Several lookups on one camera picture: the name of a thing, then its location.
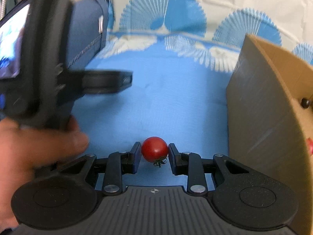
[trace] blue fan pattern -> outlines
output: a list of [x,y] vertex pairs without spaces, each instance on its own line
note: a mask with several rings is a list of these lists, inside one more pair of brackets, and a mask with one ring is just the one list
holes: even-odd
[[182,49],[189,47],[194,48],[196,41],[181,35],[167,36],[164,39],[166,50],[179,52]]
[[305,60],[309,64],[313,65],[313,46],[307,43],[298,44],[294,50],[293,54]]
[[253,34],[281,46],[281,35],[272,20],[261,11],[245,8],[225,18],[214,33],[213,41],[242,48],[245,34]]
[[207,19],[196,0],[130,0],[120,30],[158,30],[204,36]]

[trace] red object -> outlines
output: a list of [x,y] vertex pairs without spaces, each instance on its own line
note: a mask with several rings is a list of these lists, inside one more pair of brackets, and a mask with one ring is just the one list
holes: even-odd
[[307,142],[308,147],[309,147],[310,155],[313,155],[313,140],[311,138],[307,138],[306,142]]
[[150,137],[143,142],[141,153],[148,162],[154,163],[157,159],[168,155],[168,146],[163,139]]

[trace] cardboard flap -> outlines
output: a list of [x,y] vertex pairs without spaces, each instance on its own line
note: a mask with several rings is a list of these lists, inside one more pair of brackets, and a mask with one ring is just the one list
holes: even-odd
[[226,89],[229,155],[292,188],[299,200],[291,227],[312,234],[313,68],[281,47],[246,36]]

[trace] handheld controller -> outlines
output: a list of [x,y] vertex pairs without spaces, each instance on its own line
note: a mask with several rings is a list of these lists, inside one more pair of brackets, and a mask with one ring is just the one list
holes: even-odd
[[[21,125],[63,129],[85,93],[131,86],[131,72],[67,70],[71,9],[69,0],[23,0],[0,21],[0,45],[15,33],[11,56],[3,56],[0,46],[2,108]],[[11,206],[20,226],[12,234],[295,234],[289,224],[298,205],[286,185],[224,155],[203,159],[174,144],[168,150],[172,173],[188,176],[187,190],[123,189],[122,175],[138,170],[139,142],[108,158],[84,155],[15,192]],[[95,190],[99,173],[101,191]],[[212,174],[214,191],[208,191],[205,173]]]

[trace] display screen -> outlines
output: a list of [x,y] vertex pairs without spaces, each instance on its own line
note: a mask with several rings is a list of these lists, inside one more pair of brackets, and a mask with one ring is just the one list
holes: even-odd
[[0,80],[15,78],[20,72],[22,37],[29,4],[0,27]]

